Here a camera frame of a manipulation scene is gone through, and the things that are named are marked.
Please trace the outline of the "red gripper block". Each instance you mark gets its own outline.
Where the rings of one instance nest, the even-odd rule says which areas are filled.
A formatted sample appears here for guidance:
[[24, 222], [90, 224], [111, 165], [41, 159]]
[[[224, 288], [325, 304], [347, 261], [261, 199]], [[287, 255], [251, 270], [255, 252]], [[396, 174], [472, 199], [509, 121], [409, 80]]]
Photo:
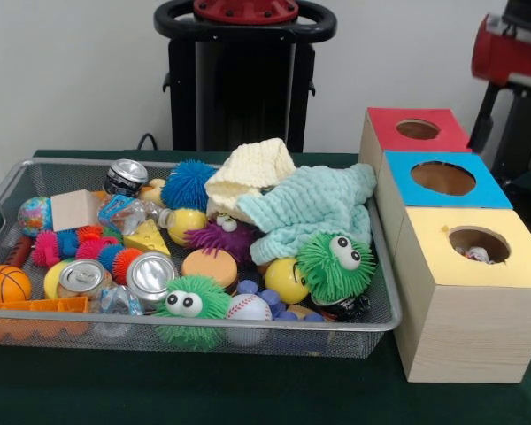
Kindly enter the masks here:
[[531, 88], [531, 31], [500, 15], [486, 15], [473, 46], [472, 74], [489, 81], [468, 143], [470, 150], [482, 153], [493, 128], [500, 87], [512, 83]]

